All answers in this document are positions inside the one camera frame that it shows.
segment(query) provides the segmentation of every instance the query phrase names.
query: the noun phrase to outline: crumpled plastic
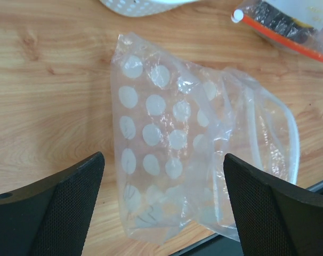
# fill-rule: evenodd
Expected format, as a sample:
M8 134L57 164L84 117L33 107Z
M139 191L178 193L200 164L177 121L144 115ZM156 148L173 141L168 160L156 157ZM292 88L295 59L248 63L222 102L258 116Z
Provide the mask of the crumpled plastic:
M245 73L180 60L130 33L112 58L111 94L120 218L130 238L163 244L195 220L239 240L226 153L296 183L295 119Z

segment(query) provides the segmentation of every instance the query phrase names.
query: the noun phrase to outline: plastic bag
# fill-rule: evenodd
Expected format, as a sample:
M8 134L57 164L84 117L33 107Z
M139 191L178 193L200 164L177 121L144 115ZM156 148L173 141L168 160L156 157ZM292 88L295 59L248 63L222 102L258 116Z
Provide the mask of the plastic bag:
M323 0L244 0L232 20L281 49L323 62Z
M197 220L238 239L222 169L228 152L296 182L293 115L244 73L204 68L135 34L120 35L111 92L128 237L162 244Z

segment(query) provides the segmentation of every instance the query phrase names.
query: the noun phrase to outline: clear plastic bag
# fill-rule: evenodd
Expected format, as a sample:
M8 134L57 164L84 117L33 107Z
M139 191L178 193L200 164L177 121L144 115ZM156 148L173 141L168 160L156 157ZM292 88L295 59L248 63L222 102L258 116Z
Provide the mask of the clear plastic bag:
M182 61L131 33L119 37L111 92L128 237L162 244L197 220L238 239L222 168L226 153L296 182L294 117L244 73Z
M281 49L323 62L323 0L244 0L232 20Z

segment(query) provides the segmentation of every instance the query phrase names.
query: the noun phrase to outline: plastic wrap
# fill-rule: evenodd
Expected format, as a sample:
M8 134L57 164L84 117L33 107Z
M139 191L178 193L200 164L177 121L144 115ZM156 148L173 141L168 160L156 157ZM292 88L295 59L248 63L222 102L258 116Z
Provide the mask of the plastic wrap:
M323 0L244 0L232 20L281 49L323 62Z
M128 237L162 244L197 220L238 240L222 168L226 153L296 182L293 115L247 74L204 68L135 34L120 35L111 92Z

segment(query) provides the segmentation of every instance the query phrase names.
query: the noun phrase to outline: white circular sticker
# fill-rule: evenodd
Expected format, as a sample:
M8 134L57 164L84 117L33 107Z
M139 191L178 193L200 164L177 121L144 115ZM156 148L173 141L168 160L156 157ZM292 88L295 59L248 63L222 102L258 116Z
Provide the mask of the white circular sticker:
M148 124L142 129L142 136L147 145L155 146L160 142L162 133L155 124Z
M138 94L134 88L122 86L119 88L119 99L126 108L134 108L138 103Z
M209 124L209 119L205 116L202 110L197 113L197 122L202 127L207 127Z
M183 171L183 165L178 158L172 157L165 164L165 171L171 179L177 179Z
M171 148L180 150L187 144L187 134L182 130L173 130L168 136L168 141Z
M124 189L124 201L129 212L135 212L141 204L141 194L139 190L132 185L127 185Z
M136 159L131 149L124 149L121 155L121 166L127 174L132 174L135 171Z
M183 191L180 185L170 187L165 191L167 200L173 202L175 205L183 205L184 198L182 194Z
M152 154L146 155L144 157L142 165L144 166L145 171L153 176L156 176L160 173L158 159Z
M135 136L135 125L129 116L120 118L120 130L126 139L132 140Z
M151 116L161 115L166 108L165 100L156 94L150 95L146 100L146 109Z
M150 78L155 85L164 88L170 81L170 71L163 65L155 66L150 72Z
M216 97L217 88L214 83L206 82L203 84L203 88L209 101L213 100Z
M178 121L185 122L191 116L190 104L185 100L177 102L173 106L173 115Z
M129 78L137 78L141 76L142 69L142 62L135 55L131 55L125 62L125 64L122 66L122 71L124 75Z
M146 200L149 203L149 205L153 205L155 202L159 201L163 197L163 192L161 192L156 185L151 185L146 190Z
M188 92L188 84L189 84L189 82L184 81L183 77L179 77L178 80L177 80L178 90L181 93L186 94Z

